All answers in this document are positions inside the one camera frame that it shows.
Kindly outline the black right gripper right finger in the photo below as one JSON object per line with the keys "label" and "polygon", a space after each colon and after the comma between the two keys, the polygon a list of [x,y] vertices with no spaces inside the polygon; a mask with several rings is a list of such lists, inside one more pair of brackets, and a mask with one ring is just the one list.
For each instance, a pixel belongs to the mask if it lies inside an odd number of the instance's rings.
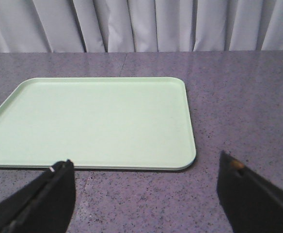
{"label": "black right gripper right finger", "polygon": [[283,190],[220,153],[217,194],[235,233],[283,233]]}

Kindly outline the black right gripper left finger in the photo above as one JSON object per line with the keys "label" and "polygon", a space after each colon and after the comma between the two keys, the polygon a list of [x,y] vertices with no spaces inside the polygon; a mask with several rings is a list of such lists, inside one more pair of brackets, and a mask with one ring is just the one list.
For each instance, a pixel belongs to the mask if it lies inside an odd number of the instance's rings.
{"label": "black right gripper left finger", "polygon": [[76,202],[72,161],[58,161],[0,202],[0,233],[64,233]]}

